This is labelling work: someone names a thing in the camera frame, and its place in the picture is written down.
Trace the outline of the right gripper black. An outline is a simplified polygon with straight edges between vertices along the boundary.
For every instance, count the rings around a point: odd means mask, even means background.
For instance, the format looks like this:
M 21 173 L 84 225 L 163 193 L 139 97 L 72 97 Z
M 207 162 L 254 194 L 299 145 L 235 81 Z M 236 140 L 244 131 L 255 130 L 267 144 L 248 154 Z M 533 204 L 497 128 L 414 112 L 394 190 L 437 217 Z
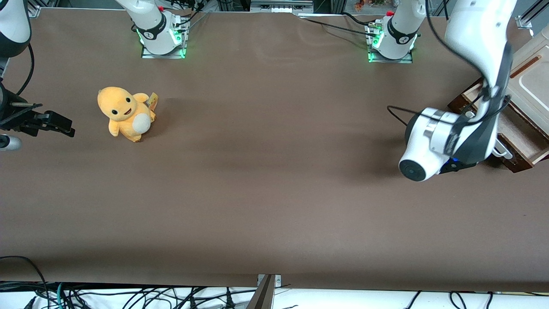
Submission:
M 72 128 L 69 118 L 53 111 L 44 113 L 44 123 L 36 117 L 40 113 L 35 109 L 42 106 L 41 103 L 29 103 L 15 93 L 7 90 L 3 84 L 1 88 L 0 104 L 0 128 L 2 131 L 15 131 L 37 137 L 40 130 L 62 133 L 68 137 L 74 137 L 76 130 Z

